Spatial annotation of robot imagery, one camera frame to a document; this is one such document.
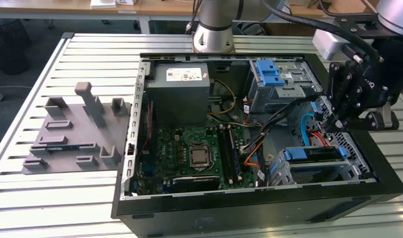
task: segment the yellow wire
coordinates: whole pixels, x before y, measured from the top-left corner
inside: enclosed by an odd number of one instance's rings
[[[230,112],[230,111],[234,109],[235,104],[236,104],[236,101],[235,101],[235,95],[234,95],[232,90],[230,90],[230,88],[226,86],[226,84],[224,84],[220,80],[215,79],[215,81],[216,81],[219,84],[223,85],[223,87],[227,89],[227,91],[228,91],[230,94],[232,95],[232,105],[231,105],[230,108],[226,109],[224,111],[207,113],[208,115],[219,115],[219,114],[224,114],[224,113]]]

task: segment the green motherboard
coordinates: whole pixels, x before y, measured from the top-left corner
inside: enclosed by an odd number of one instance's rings
[[[220,157],[216,130],[216,127],[159,129],[156,137],[156,160],[152,168],[155,177],[218,176],[218,189],[254,186],[252,172],[248,168],[242,168],[239,181],[228,183],[223,178],[223,160]],[[243,144],[242,131],[238,126],[234,126],[231,130],[234,144],[238,148]],[[159,182],[151,181],[145,186],[148,187],[149,194],[167,193],[161,190]]]

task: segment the wire bundle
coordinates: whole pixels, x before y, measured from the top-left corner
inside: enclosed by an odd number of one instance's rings
[[[306,96],[305,98],[298,98],[295,100],[293,100],[289,104],[286,104],[278,111],[275,111],[274,114],[271,114],[271,116],[268,117],[268,119],[266,120],[264,124],[260,127],[260,130],[258,132],[258,136],[256,138],[242,148],[242,150],[247,150],[251,146],[254,146],[254,149],[250,151],[248,156],[246,157],[246,160],[243,162],[244,166],[259,166],[256,163],[250,163],[248,160],[252,156],[252,154],[255,153],[255,151],[259,149],[259,147],[262,146],[262,143],[264,141],[264,137],[270,131],[271,126],[281,121],[282,119],[286,118],[287,114],[291,112],[293,108],[303,103],[303,102],[309,102],[309,101],[314,101],[317,99],[318,95],[310,95]]]

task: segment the white cable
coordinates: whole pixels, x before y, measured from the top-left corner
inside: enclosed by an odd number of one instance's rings
[[[29,86],[0,86],[0,88],[32,88]]]

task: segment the ram slot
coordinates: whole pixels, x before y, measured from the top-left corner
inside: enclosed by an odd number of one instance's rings
[[[223,180],[228,184],[232,184],[232,169],[230,166],[230,151],[227,150],[227,139],[226,139],[224,128],[219,127],[216,130],[216,140],[219,145],[220,163],[223,170]]]
[[[227,144],[228,144],[228,150],[230,150],[230,160],[231,160],[231,165],[232,165],[232,180],[240,181],[240,168],[239,168],[239,161],[238,161],[238,151],[236,151],[236,146],[235,146],[235,140],[234,140],[234,134],[232,134],[232,129],[230,125],[227,126]]]

